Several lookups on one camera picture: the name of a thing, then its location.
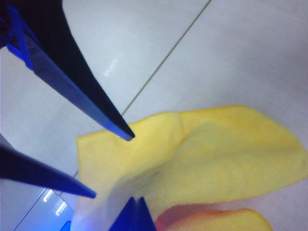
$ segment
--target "floor tile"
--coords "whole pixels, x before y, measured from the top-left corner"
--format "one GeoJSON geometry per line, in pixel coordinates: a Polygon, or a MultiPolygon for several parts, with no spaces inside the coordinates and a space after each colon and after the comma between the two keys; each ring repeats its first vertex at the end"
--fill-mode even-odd
{"type": "MultiPolygon", "coordinates": [[[[65,0],[64,11],[94,75],[123,111],[204,4],[204,0],[65,0]]],[[[6,49],[1,50],[0,65],[1,133],[16,150],[73,175],[77,171],[75,138],[102,127],[6,49]]],[[[25,203],[13,199],[9,205],[1,203],[4,211],[16,209],[7,220],[13,227],[42,189],[5,183],[3,190],[7,193],[1,197],[16,198],[23,192],[21,199],[27,198],[25,203]]]]}
{"type": "Polygon", "coordinates": [[[211,1],[125,113],[245,104],[308,148],[308,2],[211,1]]]}
{"type": "Polygon", "coordinates": [[[1,231],[12,231],[45,189],[6,179],[0,183],[1,231]]]}
{"type": "Polygon", "coordinates": [[[46,190],[16,231],[59,231],[74,211],[51,190],[46,190]]]}

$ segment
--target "yellow cloth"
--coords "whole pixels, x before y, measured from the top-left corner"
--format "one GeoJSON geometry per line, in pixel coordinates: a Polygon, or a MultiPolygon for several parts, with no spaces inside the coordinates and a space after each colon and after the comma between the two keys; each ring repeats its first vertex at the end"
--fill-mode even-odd
{"type": "Polygon", "coordinates": [[[260,196],[308,176],[296,137],[245,106],[163,113],[130,127],[130,142],[108,131],[77,139],[79,179],[98,194],[79,198],[72,231],[108,230],[131,196],[144,196],[156,220],[174,205],[260,196]]]}
{"type": "Polygon", "coordinates": [[[230,211],[204,211],[185,217],[163,231],[271,231],[257,212],[243,208],[230,211]]]}

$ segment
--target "blue clip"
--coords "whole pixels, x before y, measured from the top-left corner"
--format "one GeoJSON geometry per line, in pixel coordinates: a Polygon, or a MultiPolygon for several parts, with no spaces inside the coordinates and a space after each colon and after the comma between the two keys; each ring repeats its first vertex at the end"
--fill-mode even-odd
{"type": "Polygon", "coordinates": [[[70,231],[71,230],[71,221],[67,221],[63,227],[60,229],[60,231],[70,231]]]}
{"type": "Polygon", "coordinates": [[[8,14],[10,16],[10,20],[12,23],[12,29],[14,35],[17,40],[18,47],[8,43],[6,46],[8,50],[13,53],[15,56],[23,60],[26,66],[33,71],[33,65],[30,60],[30,54],[28,48],[26,46],[26,40],[24,33],[28,33],[36,42],[38,41],[35,35],[32,33],[28,25],[25,23],[21,15],[19,14],[18,10],[15,9],[13,6],[6,4],[8,9],[8,14]]]}

